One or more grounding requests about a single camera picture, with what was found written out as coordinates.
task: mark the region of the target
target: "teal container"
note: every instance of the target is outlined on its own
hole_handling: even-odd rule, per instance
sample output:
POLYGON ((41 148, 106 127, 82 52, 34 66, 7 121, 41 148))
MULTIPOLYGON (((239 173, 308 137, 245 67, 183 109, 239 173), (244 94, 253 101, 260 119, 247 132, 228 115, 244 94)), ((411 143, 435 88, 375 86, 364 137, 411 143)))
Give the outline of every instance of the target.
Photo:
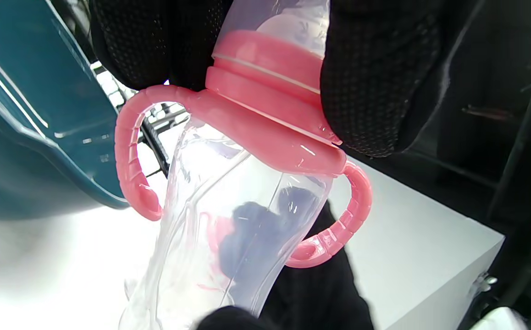
POLYGON ((45 0, 0 0, 0 219, 128 206, 117 112, 45 0))

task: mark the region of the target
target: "pink handle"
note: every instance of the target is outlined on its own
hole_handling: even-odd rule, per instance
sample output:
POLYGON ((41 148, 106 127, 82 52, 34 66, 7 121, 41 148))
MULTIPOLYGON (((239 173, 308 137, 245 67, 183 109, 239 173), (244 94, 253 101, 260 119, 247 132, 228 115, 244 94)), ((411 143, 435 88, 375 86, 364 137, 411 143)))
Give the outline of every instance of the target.
POLYGON ((343 174, 351 183, 351 201, 347 210, 330 228, 299 243, 286 266, 309 268, 328 261, 345 246, 367 219, 372 205, 370 180, 351 161, 345 164, 343 174))
POLYGON ((194 92, 182 87, 152 86, 141 90, 128 100, 117 118, 115 159, 121 190, 135 211, 152 221, 161 219, 163 209, 139 163, 137 155, 139 128, 144 121, 146 111, 157 103, 178 102, 186 107, 192 95, 194 92))

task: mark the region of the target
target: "black glove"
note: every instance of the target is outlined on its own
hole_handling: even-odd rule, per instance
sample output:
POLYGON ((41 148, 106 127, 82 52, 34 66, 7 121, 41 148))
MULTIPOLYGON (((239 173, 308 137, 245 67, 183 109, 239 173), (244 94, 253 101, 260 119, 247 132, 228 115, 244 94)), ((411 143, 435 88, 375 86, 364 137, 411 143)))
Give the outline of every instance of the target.
MULTIPOLYGON (((298 0, 279 1, 292 6, 298 0)), ((331 1, 321 98, 326 119, 346 148, 387 156, 407 148, 427 122, 435 107, 411 104, 440 53, 443 1, 331 1)), ((135 90, 167 79, 202 90, 231 3, 91 0, 96 55, 135 90)))

